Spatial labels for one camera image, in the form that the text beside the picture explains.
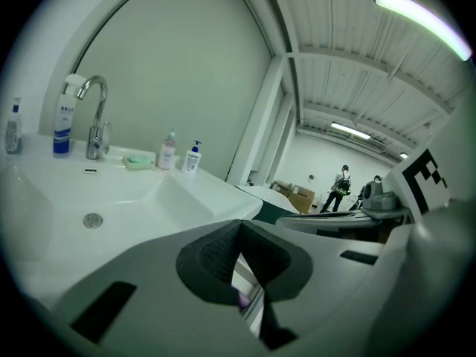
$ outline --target ceiling light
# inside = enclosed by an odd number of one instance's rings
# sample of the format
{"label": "ceiling light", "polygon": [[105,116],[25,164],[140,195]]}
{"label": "ceiling light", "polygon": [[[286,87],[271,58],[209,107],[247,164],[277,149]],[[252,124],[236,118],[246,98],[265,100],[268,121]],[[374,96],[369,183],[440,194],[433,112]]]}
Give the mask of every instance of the ceiling light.
{"label": "ceiling light", "polygon": [[355,129],[351,129],[346,126],[341,126],[340,124],[337,124],[337,123],[332,123],[330,126],[336,129],[340,129],[341,131],[349,132],[350,134],[359,136],[360,138],[364,138],[365,140],[370,139],[370,135],[364,134],[363,132],[356,131]]}
{"label": "ceiling light", "polygon": [[410,20],[422,25],[435,36],[444,41],[453,51],[466,61],[471,55],[472,50],[454,30],[442,19],[435,16],[432,12],[411,0],[375,0],[380,7],[387,8],[393,12],[400,13]]}

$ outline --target chrome faucet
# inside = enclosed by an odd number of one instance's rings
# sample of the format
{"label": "chrome faucet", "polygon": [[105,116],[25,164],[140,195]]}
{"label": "chrome faucet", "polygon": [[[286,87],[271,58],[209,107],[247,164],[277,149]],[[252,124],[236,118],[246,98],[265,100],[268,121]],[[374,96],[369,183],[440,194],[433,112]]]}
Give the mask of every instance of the chrome faucet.
{"label": "chrome faucet", "polygon": [[88,145],[86,147],[86,158],[89,160],[98,160],[109,151],[109,130],[111,128],[111,124],[109,122],[105,122],[102,128],[99,127],[101,115],[103,114],[104,110],[104,104],[106,103],[107,98],[107,83],[104,77],[101,77],[100,75],[94,75],[93,77],[89,78],[80,87],[76,97],[83,100],[89,88],[95,84],[98,84],[101,87],[101,96],[99,99],[99,106],[96,110],[96,115],[94,116],[94,122],[92,127],[89,129]]}

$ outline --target faucet spout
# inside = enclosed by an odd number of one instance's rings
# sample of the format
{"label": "faucet spout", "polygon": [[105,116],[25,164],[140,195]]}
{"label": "faucet spout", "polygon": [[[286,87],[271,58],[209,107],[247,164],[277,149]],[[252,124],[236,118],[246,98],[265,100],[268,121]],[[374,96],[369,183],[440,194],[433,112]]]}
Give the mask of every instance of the faucet spout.
{"label": "faucet spout", "polygon": [[100,86],[101,95],[99,99],[99,105],[96,109],[96,114],[94,115],[92,127],[89,129],[88,146],[86,149],[86,157],[89,160],[99,159],[107,152],[107,149],[109,148],[108,144],[103,144],[103,130],[99,128],[101,118],[103,116],[104,105],[106,104],[107,99],[106,79],[100,75],[94,75],[84,82],[76,94],[78,99],[83,100],[91,86],[96,84]]}

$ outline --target faucet handle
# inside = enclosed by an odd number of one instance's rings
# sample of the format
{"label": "faucet handle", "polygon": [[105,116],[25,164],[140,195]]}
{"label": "faucet handle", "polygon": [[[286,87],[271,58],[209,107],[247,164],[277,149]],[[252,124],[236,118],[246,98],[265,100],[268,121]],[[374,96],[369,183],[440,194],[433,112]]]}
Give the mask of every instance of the faucet handle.
{"label": "faucet handle", "polygon": [[101,129],[101,142],[99,152],[101,155],[105,155],[109,151],[109,136],[111,132],[111,123],[104,122]]}

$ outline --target ceiling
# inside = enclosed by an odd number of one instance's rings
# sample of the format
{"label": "ceiling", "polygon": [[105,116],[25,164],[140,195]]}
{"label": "ceiling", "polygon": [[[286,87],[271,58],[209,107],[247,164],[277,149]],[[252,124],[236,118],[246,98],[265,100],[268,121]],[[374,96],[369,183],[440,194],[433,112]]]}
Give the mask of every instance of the ceiling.
{"label": "ceiling", "polygon": [[475,93],[471,61],[374,0],[274,1],[295,61],[298,131],[355,149],[329,127],[348,125],[372,136],[367,154],[396,162]]}

